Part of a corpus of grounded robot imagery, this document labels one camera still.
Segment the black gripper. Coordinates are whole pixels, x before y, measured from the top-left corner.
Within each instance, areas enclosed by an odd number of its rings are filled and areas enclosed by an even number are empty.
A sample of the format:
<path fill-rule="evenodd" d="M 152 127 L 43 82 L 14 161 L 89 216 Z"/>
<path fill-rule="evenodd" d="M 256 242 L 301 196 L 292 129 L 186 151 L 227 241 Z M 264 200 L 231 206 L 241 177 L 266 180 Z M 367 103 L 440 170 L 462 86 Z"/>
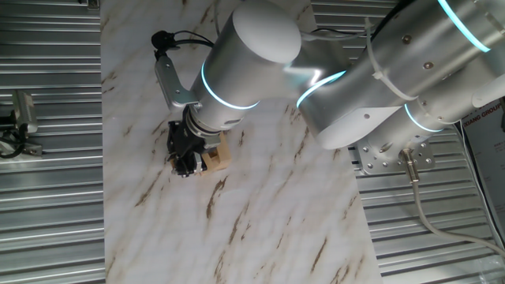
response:
<path fill-rule="evenodd" d="M 213 151 L 221 144 L 219 134 L 197 136 L 185 121 L 168 122 L 167 150 L 172 173 L 189 177 L 208 170 L 201 154 Z"/>

